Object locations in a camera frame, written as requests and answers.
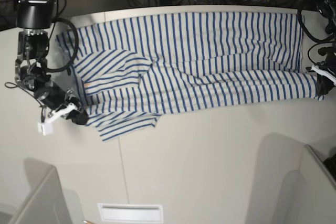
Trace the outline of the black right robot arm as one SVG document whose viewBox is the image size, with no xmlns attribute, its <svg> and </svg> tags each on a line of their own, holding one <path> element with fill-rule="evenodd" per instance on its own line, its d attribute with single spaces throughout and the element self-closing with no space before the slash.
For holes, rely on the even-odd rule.
<svg viewBox="0 0 336 224">
<path fill-rule="evenodd" d="M 64 91 L 51 79 L 51 74 L 69 71 L 79 51 L 79 36 L 72 22 L 54 15 L 58 0 L 16 0 L 18 53 L 15 60 L 16 86 L 28 92 L 41 106 L 38 128 L 47 133 L 58 118 L 85 125 L 88 114 L 71 90 Z M 47 66 L 50 39 L 47 29 L 57 22 L 68 25 L 74 35 L 75 46 L 69 61 L 62 67 Z"/>
</svg>

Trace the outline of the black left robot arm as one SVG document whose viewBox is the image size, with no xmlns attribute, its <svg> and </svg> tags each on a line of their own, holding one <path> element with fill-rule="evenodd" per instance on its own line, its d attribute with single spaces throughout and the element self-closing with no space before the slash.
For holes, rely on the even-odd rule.
<svg viewBox="0 0 336 224">
<path fill-rule="evenodd" d="M 318 54 L 324 60 L 312 66 L 312 70 L 317 73 L 317 93 L 322 96 L 335 88 L 335 0 L 317 0 L 317 8 L 328 20 L 325 32 L 332 37 L 331 46 L 318 49 Z"/>
</svg>

